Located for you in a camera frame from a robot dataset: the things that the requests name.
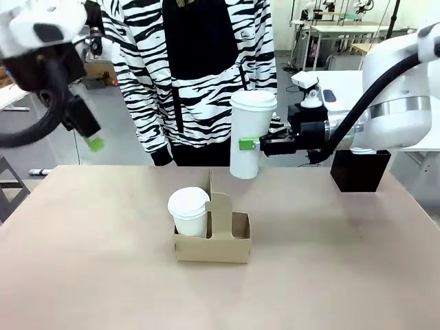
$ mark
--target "paper cup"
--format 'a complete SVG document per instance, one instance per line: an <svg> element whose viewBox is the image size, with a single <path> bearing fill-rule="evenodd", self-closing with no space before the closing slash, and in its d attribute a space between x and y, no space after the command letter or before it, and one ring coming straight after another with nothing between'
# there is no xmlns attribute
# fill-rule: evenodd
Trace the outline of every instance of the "paper cup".
<svg viewBox="0 0 440 330"><path fill-rule="evenodd" d="M208 194L199 187L174 192L168 200L168 211L174 218L177 232L185 236L206 237Z"/></svg>
<svg viewBox="0 0 440 330"><path fill-rule="evenodd" d="M240 179L252 179L258 174L261 153L240 150L239 140L267 134L276 109L276 96L269 91L236 91L232 94L231 105L230 172Z"/></svg>

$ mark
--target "gray floor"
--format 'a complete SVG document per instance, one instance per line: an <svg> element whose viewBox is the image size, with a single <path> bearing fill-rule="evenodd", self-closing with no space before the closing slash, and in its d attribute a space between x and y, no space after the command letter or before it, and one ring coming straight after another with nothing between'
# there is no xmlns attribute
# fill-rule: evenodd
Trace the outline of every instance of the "gray floor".
<svg viewBox="0 0 440 330"><path fill-rule="evenodd" d="M300 100L300 93L286 91L291 86L290 74L281 67L287 60L279 56L278 69L278 109L277 113L282 120L287 119L287 105ZM89 106L95 113L102 126L100 136L104 138L105 147L98 153L92 153L81 137L77 136L78 152L81 164L111 164L111 165L143 165L152 164L150 157L143 151L135 136L135 127L124 105L118 87L107 87L83 93ZM26 98L16 104L17 106L30 105ZM16 131L34 123L39 116L44 114L44 108L39 105L31 112L0 112L0 131ZM58 127L49 137L30 146L1 150L20 177L29 179L28 171L31 168L53 168L60 164L77 164L75 141L72 132L67 132L63 127ZM305 152L295 155L284 155L265 158L264 166L300 166L307 163ZM324 166L330 166L331 160ZM424 183L412 191L411 188L418 173L418 165L409 156L402 153L391 168L391 172L414 195L430 214L440 214L440 189L438 166L434 168Z"/></svg>

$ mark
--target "person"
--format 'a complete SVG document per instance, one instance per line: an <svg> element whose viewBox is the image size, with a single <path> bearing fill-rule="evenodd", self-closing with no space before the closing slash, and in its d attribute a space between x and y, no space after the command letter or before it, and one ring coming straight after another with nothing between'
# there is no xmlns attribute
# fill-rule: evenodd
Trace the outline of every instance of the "person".
<svg viewBox="0 0 440 330"><path fill-rule="evenodd" d="M276 93L269 0L99 0L138 140L156 166L229 166L230 97Z"/></svg>

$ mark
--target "jacket sleeve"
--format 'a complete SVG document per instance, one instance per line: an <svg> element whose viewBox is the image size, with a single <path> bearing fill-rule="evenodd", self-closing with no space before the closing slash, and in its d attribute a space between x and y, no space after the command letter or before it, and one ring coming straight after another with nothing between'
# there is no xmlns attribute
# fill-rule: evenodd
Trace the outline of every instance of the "jacket sleeve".
<svg viewBox="0 0 440 330"><path fill-rule="evenodd" d="M276 65L274 35L270 14L270 0L255 3L255 89L265 89L276 94Z"/></svg>
<svg viewBox="0 0 440 330"><path fill-rule="evenodd" d="M166 165L173 159L162 130L154 83L129 27L123 23L119 1L100 0L99 4L106 38L120 47L119 52L112 54L112 62L122 97L136 126L137 138L156 166Z"/></svg>

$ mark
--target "black pants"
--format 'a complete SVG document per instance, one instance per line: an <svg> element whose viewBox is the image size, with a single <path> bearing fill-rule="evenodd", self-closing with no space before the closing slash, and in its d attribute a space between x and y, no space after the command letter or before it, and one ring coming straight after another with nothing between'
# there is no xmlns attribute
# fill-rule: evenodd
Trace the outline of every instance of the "black pants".
<svg viewBox="0 0 440 330"><path fill-rule="evenodd" d="M173 146L171 153L178 166L229 166L231 140L225 142L212 143L201 148L193 146Z"/></svg>

